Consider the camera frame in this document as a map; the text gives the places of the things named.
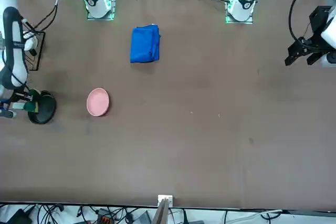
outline table surface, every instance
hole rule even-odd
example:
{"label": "table surface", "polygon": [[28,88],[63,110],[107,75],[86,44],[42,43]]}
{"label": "table surface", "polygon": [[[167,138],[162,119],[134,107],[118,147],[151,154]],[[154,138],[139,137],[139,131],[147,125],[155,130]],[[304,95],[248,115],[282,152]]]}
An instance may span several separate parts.
{"label": "table surface", "polygon": [[[55,0],[18,0],[37,23]],[[258,0],[254,24],[225,24],[213,0],[117,0],[113,22],[87,21],[81,0],[59,0],[40,70],[52,123],[1,120],[2,200],[334,209],[334,69],[285,67],[292,0]],[[324,0],[298,0],[301,36]],[[158,24],[160,60],[130,64],[136,26]],[[86,111],[105,88],[106,116]]]}

